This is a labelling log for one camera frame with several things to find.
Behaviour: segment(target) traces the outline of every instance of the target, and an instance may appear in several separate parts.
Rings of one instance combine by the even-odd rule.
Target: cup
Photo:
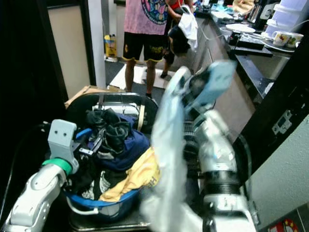
[[[291,38],[291,34],[286,31],[275,31],[272,33],[272,37],[274,38],[274,45],[283,47]]]
[[[290,33],[290,35],[291,38],[286,43],[286,46],[289,48],[295,48],[296,43],[300,42],[301,39],[304,37],[304,35],[298,33]]]

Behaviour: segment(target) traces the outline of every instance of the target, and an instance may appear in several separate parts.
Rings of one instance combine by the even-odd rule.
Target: coffee machine
[[[273,9],[280,0],[256,0],[249,14],[248,21],[256,30],[263,30],[268,19],[273,15]]]

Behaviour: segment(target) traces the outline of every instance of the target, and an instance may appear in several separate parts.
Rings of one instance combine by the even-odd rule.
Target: pink t-shirt
[[[165,0],[126,0],[125,32],[163,35],[167,10]]]

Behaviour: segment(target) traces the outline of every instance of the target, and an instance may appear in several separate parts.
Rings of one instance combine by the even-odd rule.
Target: white mat
[[[126,87],[125,73],[126,73],[126,65],[123,66],[123,68],[119,71],[116,77],[112,80],[110,85],[124,89]],[[166,80],[162,79],[160,78],[161,74],[162,70],[160,69],[155,70],[154,87],[165,89],[169,83],[170,78],[166,77]],[[174,72],[169,72],[170,76],[173,76],[174,74],[175,74]],[[135,66],[133,81],[135,83],[145,85],[144,80],[146,80],[146,67]]]

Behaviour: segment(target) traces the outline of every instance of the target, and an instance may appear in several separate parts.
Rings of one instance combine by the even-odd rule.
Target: green ring
[[[60,159],[60,158],[48,159],[48,160],[45,160],[42,165],[47,165],[49,163],[59,166],[66,172],[67,175],[70,175],[72,172],[72,166],[64,159]]]

